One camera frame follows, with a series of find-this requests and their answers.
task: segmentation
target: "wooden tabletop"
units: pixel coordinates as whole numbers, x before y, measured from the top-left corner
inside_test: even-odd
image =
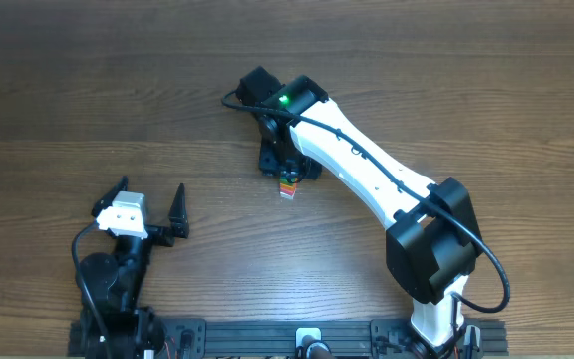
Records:
[[[143,305],[208,320],[407,318],[385,235],[329,172],[281,199],[248,114],[263,65],[306,74],[415,171],[460,180],[506,267],[512,354],[574,354],[574,1],[0,0],[0,354],[63,355],[70,256],[121,175],[191,236],[156,248]],[[110,251],[102,235],[82,256]],[[499,301],[481,257],[467,297]]]

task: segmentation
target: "black mounting rail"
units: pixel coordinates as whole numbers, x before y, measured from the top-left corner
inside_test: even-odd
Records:
[[[372,321],[242,321],[207,322],[202,319],[165,319],[170,357],[202,359],[217,357],[294,357],[295,335],[298,328],[320,328],[322,339],[337,358],[372,357],[374,359],[415,358],[410,350],[398,350],[389,344],[409,346],[417,335],[409,320],[376,319]],[[481,332],[484,355],[508,355],[504,322],[497,320],[466,319],[463,327],[474,325]],[[71,329],[71,342],[78,340],[77,326]],[[464,348],[464,336],[458,348]],[[69,355],[78,353],[70,351]],[[156,358],[167,358],[162,349]]]

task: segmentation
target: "wood grain surface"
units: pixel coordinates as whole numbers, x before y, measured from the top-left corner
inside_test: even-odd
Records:
[[[469,189],[506,267],[512,354],[574,354],[574,0],[0,0],[0,354],[63,355],[70,242],[121,175],[191,238],[142,304],[208,320],[408,317],[384,233],[330,173],[280,199],[219,98],[307,74],[410,168]],[[82,255],[111,250],[95,235]],[[480,260],[465,294],[500,286]]]

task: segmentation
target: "multicolored object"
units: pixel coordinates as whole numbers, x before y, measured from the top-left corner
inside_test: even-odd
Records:
[[[287,199],[294,199],[296,194],[296,184],[290,183],[285,177],[280,178],[280,196]]]

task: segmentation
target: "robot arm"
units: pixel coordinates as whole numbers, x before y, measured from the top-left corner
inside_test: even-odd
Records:
[[[264,174],[315,180],[325,167],[374,213],[386,231],[387,267],[414,300],[412,326],[434,354],[443,353],[461,335],[463,324],[461,303],[453,295],[461,298],[482,250],[471,242],[471,234],[436,216],[419,199],[425,198],[481,238],[463,185],[452,178],[435,184],[394,160],[305,76],[282,85],[259,67],[241,79],[235,94],[242,106],[226,98],[223,104],[255,115],[263,138],[259,167]],[[384,171],[402,182],[406,191]],[[427,215],[433,221],[421,226]]]

